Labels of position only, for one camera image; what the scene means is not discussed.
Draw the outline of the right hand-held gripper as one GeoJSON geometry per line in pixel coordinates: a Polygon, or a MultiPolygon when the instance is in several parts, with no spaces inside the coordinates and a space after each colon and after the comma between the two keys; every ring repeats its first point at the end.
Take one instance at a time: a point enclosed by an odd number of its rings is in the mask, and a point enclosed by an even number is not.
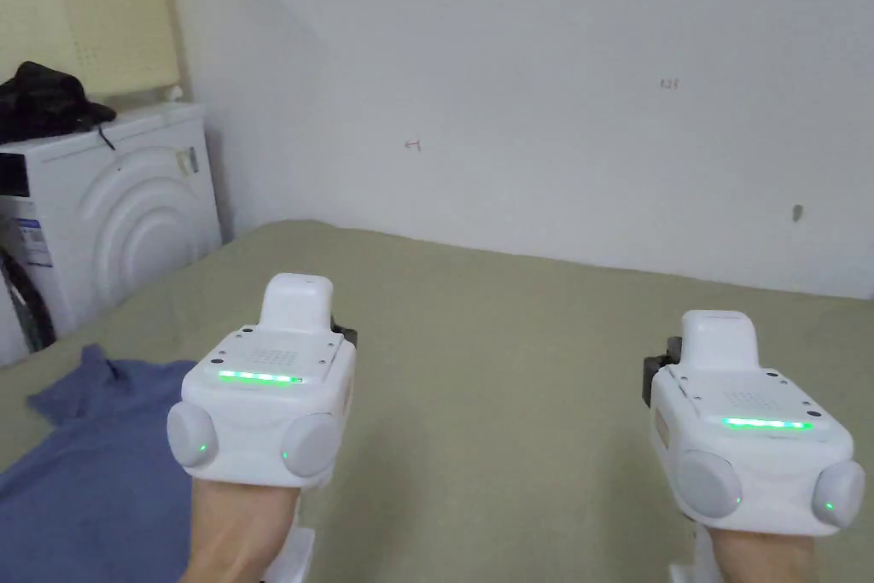
{"type": "Polygon", "coordinates": [[[643,366],[650,438],[674,501],[695,525],[672,582],[720,582],[712,529],[824,537],[865,495],[852,435],[784,373],[761,366],[740,312],[694,309],[643,366]]]}

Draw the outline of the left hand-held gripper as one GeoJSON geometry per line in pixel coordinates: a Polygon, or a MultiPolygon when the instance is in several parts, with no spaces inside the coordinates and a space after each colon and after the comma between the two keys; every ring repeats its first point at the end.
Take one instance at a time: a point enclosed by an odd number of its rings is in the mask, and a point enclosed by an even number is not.
{"type": "Polygon", "coordinates": [[[185,376],[166,432],[188,475],[301,491],[330,483],[358,339],[335,323],[332,296],[326,277],[276,275],[259,321],[230,332],[185,376]]]}

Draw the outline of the person's right hand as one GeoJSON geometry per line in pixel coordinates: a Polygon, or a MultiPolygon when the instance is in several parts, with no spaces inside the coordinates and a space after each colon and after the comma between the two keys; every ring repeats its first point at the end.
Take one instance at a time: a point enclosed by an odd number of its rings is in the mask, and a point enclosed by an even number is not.
{"type": "Polygon", "coordinates": [[[815,542],[807,536],[711,528],[715,560],[725,582],[817,582],[815,542]]]}

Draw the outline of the person's left hand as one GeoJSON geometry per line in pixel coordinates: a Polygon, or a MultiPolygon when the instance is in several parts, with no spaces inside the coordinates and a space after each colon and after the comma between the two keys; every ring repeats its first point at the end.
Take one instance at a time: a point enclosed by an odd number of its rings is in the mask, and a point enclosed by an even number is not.
{"type": "Polygon", "coordinates": [[[280,554],[300,489],[194,479],[181,582],[260,582],[280,554]]]}

